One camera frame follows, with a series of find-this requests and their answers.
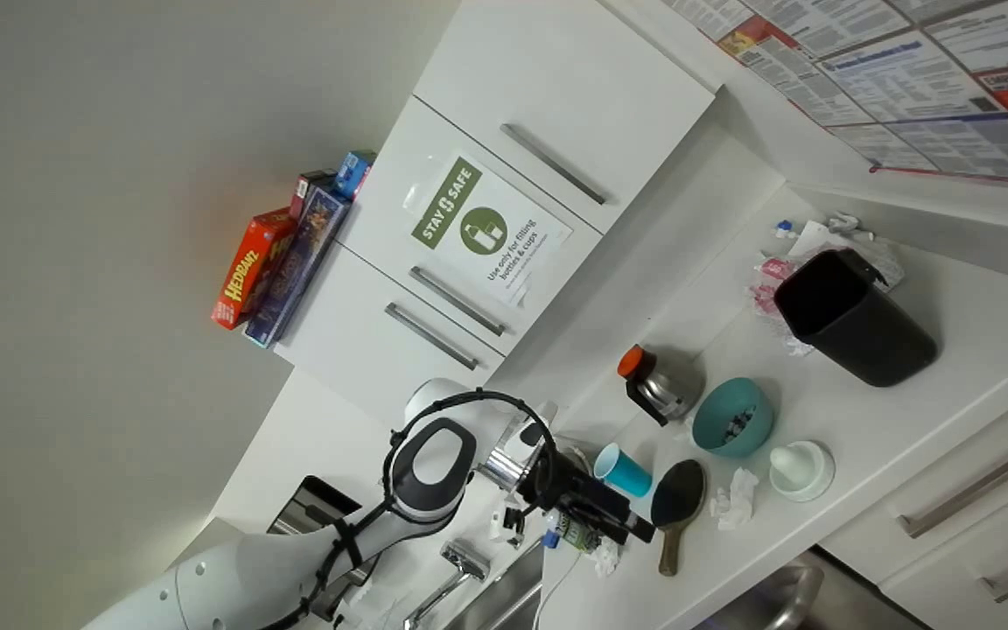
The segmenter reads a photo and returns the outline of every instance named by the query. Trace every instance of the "small bottle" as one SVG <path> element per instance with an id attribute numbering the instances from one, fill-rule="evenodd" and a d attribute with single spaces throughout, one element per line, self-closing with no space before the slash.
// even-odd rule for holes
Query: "small bottle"
<path id="1" fill-rule="evenodd" d="M 791 250 L 791 244 L 799 240 L 805 222 L 795 220 L 778 220 L 773 229 L 760 240 L 760 250 L 768 257 L 785 257 Z"/>
<path id="2" fill-rule="evenodd" d="M 563 537 L 563 513 L 560 509 L 545 509 L 540 545 L 542 550 L 560 550 L 560 537 Z"/>
<path id="3" fill-rule="evenodd" d="M 617 375 L 622 375 L 626 394 L 658 422 L 683 421 L 699 400 L 699 387 L 690 377 L 676 377 L 673 363 L 644 346 L 629 346 L 620 358 Z"/>

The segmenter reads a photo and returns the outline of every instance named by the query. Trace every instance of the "cabinet door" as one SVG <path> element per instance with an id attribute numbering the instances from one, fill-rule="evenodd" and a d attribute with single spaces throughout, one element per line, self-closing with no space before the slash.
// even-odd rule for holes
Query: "cabinet door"
<path id="1" fill-rule="evenodd" d="M 279 358 L 381 422 L 431 377 L 482 386 L 502 353 L 426 309 L 348 247 L 328 247 Z"/>
<path id="2" fill-rule="evenodd" d="M 508 353 L 599 244 L 599 229 L 411 100 L 339 240 Z"/>
<path id="3" fill-rule="evenodd" d="M 824 550 L 882 585 L 1005 503 L 1008 415 L 830 534 Z"/>
<path id="4" fill-rule="evenodd" d="M 416 94 L 599 229 L 714 97 L 599 0 L 461 0 Z"/>
<path id="5" fill-rule="evenodd" d="M 1008 508 L 882 590 L 937 630 L 1008 625 Z"/>

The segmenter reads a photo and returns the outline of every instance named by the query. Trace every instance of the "black container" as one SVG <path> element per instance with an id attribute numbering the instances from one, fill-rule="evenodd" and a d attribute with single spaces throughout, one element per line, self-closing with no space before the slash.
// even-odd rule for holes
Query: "black container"
<path id="1" fill-rule="evenodd" d="M 824 250 L 789 277 L 778 309 L 789 328 L 875 387 L 888 387 L 937 358 L 937 344 L 880 288 L 858 250 Z"/>

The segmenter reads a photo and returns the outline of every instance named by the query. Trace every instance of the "orange box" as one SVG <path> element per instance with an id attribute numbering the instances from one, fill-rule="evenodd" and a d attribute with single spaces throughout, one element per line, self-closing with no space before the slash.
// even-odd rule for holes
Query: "orange box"
<path id="1" fill-rule="evenodd" d="M 228 267 L 228 277 L 215 309 L 218 326 L 236 328 L 249 319 L 274 268 L 283 261 L 293 229 L 299 229 L 299 216 L 291 213 L 291 206 L 279 206 L 249 220 L 249 229 L 236 247 L 236 257 Z"/>

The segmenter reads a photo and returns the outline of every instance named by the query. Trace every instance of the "white wall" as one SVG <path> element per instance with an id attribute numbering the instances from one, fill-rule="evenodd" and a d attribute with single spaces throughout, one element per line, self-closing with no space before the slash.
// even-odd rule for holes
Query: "white wall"
<path id="1" fill-rule="evenodd" d="M 725 85 L 728 130 L 780 167 L 791 186 L 880 199 L 888 206 L 956 208 L 967 216 L 1008 216 L 1008 186 L 929 179 L 929 176 L 869 176 L 869 164 L 841 139 L 808 122 L 773 86 L 719 52 L 692 25 L 676 16 L 662 0 L 605 0 L 678 66 L 705 85 Z"/>
<path id="2" fill-rule="evenodd" d="M 242 220 L 379 146 L 454 0 L 0 0 L 0 625 L 203 526 L 283 363 L 211 328 Z"/>

